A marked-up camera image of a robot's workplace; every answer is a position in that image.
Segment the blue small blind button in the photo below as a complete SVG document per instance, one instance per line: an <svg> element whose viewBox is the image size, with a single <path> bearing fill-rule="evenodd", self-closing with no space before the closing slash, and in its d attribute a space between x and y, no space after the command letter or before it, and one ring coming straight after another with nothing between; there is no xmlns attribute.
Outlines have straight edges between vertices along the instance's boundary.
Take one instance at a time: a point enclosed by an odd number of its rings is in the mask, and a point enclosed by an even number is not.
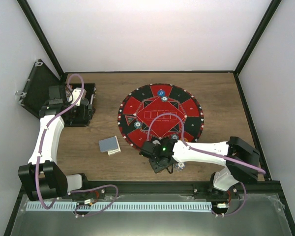
<svg viewBox="0 0 295 236"><path fill-rule="evenodd" d="M160 96L160 97L164 97L164 96L166 96L166 93L165 93L165 91L164 90L159 90L158 92L157 92L157 95L158 96Z"/></svg>

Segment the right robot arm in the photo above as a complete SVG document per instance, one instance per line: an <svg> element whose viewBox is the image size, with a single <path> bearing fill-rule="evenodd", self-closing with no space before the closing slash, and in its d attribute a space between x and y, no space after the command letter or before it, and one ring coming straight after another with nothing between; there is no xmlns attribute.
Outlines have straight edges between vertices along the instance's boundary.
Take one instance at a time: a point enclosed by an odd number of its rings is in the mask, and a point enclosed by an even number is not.
<svg viewBox="0 0 295 236"><path fill-rule="evenodd" d="M145 141L139 155L149 159L155 173L187 162L223 167L212 174L211 184L208 186L209 194L214 198L222 197L240 182L255 184L258 182L258 175L265 173L259 167L259 151L239 137L230 137L228 141L211 144L189 143L177 139Z"/></svg>

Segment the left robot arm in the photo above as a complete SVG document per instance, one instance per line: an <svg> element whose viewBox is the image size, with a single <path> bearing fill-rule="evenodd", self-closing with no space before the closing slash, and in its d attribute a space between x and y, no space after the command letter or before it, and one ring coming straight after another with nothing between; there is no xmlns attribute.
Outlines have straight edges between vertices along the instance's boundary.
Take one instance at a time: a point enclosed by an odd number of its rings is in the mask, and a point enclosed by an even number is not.
<svg viewBox="0 0 295 236"><path fill-rule="evenodd" d="M40 131L26 165L20 166L18 176L31 201L63 197L73 191L84 199L90 185L83 182L84 174L65 175L57 165L57 151L65 127L88 126L95 108L95 84L86 83L49 87L48 97L39 110Z"/></svg>

